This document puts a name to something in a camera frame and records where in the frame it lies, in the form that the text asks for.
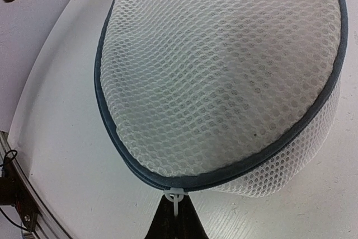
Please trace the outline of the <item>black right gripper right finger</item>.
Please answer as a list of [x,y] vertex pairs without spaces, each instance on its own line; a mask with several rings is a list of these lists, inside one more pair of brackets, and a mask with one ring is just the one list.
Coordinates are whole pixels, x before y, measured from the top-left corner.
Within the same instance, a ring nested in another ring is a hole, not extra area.
[[183,200],[178,204],[176,224],[176,238],[208,239],[195,207],[188,195],[185,195]]

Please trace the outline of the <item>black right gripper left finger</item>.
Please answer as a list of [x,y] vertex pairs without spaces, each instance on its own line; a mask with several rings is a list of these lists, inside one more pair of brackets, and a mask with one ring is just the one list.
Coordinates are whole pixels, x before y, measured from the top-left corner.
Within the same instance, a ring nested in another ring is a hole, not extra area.
[[173,203],[162,196],[145,239],[175,239]]

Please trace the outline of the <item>white mesh laundry bag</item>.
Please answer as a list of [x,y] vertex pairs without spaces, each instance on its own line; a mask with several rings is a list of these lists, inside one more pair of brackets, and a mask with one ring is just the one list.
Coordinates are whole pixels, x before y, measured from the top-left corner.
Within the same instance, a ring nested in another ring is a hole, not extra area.
[[169,194],[283,188],[333,123],[345,0],[113,0],[94,79],[131,172]]

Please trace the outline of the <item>white zip tie zipper pull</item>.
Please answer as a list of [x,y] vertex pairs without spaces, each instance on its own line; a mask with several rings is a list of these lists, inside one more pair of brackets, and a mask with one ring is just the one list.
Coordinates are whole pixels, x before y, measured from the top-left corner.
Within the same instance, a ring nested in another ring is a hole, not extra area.
[[178,204],[184,199],[187,193],[182,188],[170,188],[164,191],[164,195],[170,202],[173,203],[173,213],[177,217],[179,213]]

